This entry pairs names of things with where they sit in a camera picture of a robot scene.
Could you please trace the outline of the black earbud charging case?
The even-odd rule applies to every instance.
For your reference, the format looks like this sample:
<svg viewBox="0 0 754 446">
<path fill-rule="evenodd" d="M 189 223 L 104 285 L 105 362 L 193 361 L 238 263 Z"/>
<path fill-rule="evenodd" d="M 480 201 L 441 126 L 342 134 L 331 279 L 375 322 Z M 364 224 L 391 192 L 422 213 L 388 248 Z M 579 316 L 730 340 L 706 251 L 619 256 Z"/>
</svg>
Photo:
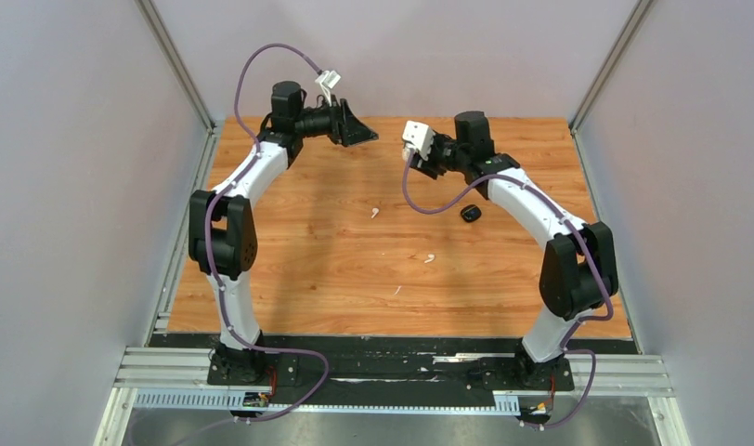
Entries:
<svg viewBox="0 0 754 446">
<path fill-rule="evenodd" d="M 466 223 L 473 223 L 482 216 L 481 209 L 475 204 L 469 204 L 460 211 L 461 219 Z"/>
</svg>

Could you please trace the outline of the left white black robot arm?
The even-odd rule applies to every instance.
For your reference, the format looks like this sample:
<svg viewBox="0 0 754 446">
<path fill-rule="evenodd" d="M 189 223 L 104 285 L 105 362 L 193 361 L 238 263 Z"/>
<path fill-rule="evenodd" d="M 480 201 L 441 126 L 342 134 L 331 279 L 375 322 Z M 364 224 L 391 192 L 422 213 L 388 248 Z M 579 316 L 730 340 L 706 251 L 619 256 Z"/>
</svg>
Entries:
<svg viewBox="0 0 754 446">
<path fill-rule="evenodd" d="M 268 363 L 250 285 L 258 250 L 254 206 L 292 166 L 306 139 L 326 137 L 351 147 L 379 137 L 344 98 L 306 106 L 306 91 L 295 81 L 274 84 L 270 105 L 245 160 L 215 188 L 189 198 L 188 255 L 214 290 L 221 322 L 212 367 L 246 384 L 260 382 Z"/>
</svg>

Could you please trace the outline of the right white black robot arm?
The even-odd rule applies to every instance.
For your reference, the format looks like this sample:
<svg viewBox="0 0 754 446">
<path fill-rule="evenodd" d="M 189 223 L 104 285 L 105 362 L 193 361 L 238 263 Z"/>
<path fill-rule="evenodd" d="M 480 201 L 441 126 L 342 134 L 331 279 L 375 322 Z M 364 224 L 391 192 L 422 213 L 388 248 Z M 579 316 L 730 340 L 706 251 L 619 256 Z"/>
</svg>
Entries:
<svg viewBox="0 0 754 446">
<path fill-rule="evenodd" d="M 537 242 L 543 253 L 539 276 L 542 308 L 523 336 L 513 374 L 524 387 L 538 387 L 561 360 L 568 341 L 586 321 L 614 315 L 611 301 L 619 278 L 612 230 L 566 211 L 544 192 L 507 153 L 499 153 L 481 111 L 454 118 L 449 136 L 430 125 L 409 121 L 402 133 L 404 170 L 432 179 L 448 172 L 463 176 L 466 190 L 477 190 L 506 211 Z"/>
</svg>

